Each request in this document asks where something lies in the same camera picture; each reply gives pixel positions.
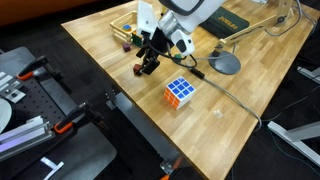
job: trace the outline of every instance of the floor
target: floor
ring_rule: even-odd
[[[320,3],[317,0],[301,2],[320,10]],[[100,83],[96,81],[98,72],[91,69],[91,59],[60,26],[63,22],[118,4],[120,3],[115,0],[101,1],[3,27],[0,29],[0,49],[10,51],[25,46],[36,57],[46,55],[51,61],[50,64],[65,75],[63,83],[67,85],[71,98],[76,103],[89,101],[104,117],[107,117],[105,123],[112,129],[101,132],[117,149],[117,157],[96,179],[159,179],[164,175],[159,168],[163,160],[159,151],[137,130],[134,122],[126,118],[125,112],[120,109],[111,111],[105,105],[108,99]],[[318,26],[275,93],[262,116],[263,119],[270,119],[282,112],[276,122],[286,129],[319,121],[320,91],[309,93],[318,84],[305,78],[296,70],[298,66],[310,70],[320,66],[317,58],[319,41],[320,27]],[[283,111],[287,105],[306,95],[308,96],[306,100]],[[278,149],[275,142],[291,157]],[[305,143],[320,153],[319,138],[307,140]],[[226,179],[313,180],[320,179],[320,168],[280,138],[272,136],[267,128],[262,128],[250,136]]]

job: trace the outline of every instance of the wooden table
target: wooden table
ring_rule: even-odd
[[[161,6],[153,4],[160,14]],[[267,5],[251,1],[227,1],[223,6],[251,24],[276,13],[276,0]],[[142,59],[135,55],[139,48],[131,46],[125,53],[112,37],[110,22],[137,9],[138,1],[110,8],[62,26],[106,72],[109,78],[187,159],[209,179],[223,179],[257,124],[257,120],[230,98],[187,69],[159,57],[160,66],[150,75],[134,76],[134,64]],[[318,19],[319,12],[303,6],[306,13]],[[295,16],[288,21],[291,25]],[[275,33],[285,28],[269,29]],[[198,69],[206,77],[226,88],[259,115],[263,113],[290,65],[307,39],[311,23],[303,17],[291,31],[280,37],[257,33],[237,44],[235,55],[242,68],[236,75],[223,75],[213,70],[208,61],[199,61]],[[192,33],[195,57],[207,57],[218,39],[201,27]],[[225,50],[232,51],[232,46]],[[163,98],[165,86],[179,76],[185,77],[197,90],[191,101],[174,110]],[[215,116],[219,110],[223,117]]]

